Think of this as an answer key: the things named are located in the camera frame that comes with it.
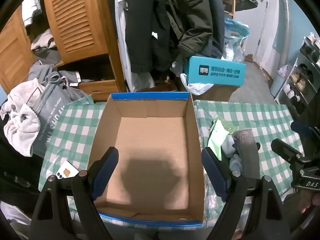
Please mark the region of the right hand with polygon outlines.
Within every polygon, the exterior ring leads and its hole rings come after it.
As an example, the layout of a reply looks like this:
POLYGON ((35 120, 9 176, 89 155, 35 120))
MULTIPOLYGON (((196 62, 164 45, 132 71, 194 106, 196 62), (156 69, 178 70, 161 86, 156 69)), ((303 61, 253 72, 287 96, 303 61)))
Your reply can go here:
POLYGON ((320 193, 310 192, 306 190, 300 191, 300 204, 299 209, 304 213, 310 206, 320 206, 320 193))

